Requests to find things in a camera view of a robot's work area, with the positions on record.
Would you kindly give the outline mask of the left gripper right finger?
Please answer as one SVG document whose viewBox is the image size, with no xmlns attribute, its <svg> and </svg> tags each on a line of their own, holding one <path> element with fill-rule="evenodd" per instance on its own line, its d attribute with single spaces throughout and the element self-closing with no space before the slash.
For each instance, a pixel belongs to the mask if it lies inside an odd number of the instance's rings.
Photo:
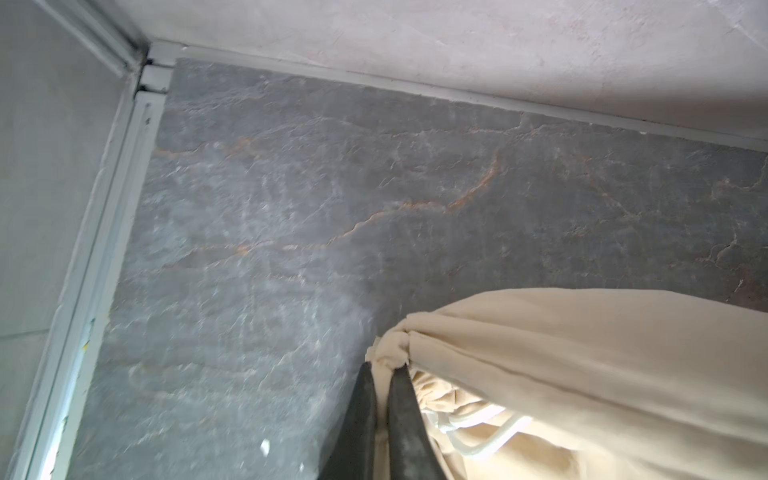
<svg viewBox="0 0 768 480">
<path fill-rule="evenodd" d="M 407 366 L 397 368 L 390 382 L 387 428 L 392 480 L 446 480 L 426 432 Z"/>
</svg>

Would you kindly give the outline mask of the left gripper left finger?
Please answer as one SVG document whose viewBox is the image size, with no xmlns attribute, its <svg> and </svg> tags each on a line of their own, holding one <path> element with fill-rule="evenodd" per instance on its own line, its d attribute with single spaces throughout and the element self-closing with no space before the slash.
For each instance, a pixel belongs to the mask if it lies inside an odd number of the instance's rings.
<svg viewBox="0 0 768 480">
<path fill-rule="evenodd" d="M 374 477 L 377 397 L 370 362 L 364 362 L 354 384 L 341 428 L 320 480 L 371 480 Z"/>
</svg>

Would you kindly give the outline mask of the beige shorts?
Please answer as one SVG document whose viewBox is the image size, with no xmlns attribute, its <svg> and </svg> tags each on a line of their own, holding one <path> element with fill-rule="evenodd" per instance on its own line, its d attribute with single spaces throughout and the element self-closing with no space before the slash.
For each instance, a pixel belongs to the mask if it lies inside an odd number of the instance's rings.
<svg viewBox="0 0 768 480">
<path fill-rule="evenodd" d="M 658 290 L 511 289 L 368 349 L 379 417 L 448 479 L 763 479 L 767 316 Z"/>
</svg>

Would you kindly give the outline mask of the aluminium frame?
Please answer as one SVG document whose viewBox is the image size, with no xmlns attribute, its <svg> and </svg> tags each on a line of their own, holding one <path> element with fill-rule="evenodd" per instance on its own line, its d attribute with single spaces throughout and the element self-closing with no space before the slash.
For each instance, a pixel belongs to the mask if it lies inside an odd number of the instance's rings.
<svg viewBox="0 0 768 480">
<path fill-rule="evenodd" d="M 504 288 L 767 305 L 762 1 L 5 1 L 1 449 L 309 479 L 373 339 Z"/>
</svg>

